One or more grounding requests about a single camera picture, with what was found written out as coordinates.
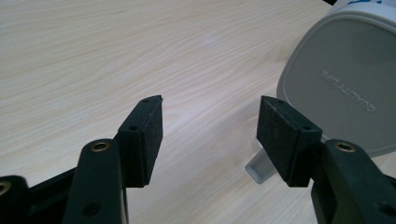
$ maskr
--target light wood grain surface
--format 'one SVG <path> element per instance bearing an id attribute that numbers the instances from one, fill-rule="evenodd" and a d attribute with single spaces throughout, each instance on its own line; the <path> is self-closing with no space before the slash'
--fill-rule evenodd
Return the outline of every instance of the light wood grain surface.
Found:
<path id="1" fill-rule="evenodd" d="M 30 186 L 161 94 L 151 183 L 131 223 L 316 223 L 310 189 L 257 185 L 260 96 L 330 6 L 319 0 L 0 1 L 0 175 Z M 396 154 L 375 158 L 396 176 Z"/>

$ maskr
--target wooden table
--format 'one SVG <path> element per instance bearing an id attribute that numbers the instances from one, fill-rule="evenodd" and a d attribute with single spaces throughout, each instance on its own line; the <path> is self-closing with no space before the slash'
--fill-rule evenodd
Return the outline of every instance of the wooden table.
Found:
<path id="1" fill-rule="evenodd" d="M 161 94 L 151 183 L 131 223 L 316 223 L 310 189 L 245 165 L 261 95 L 330 9 L 319 0 L 0 1 L 0 175 L 30 186 L 75 167 L 137 102 Z M 375 158 L 396 176 L 396 154 Z"/>

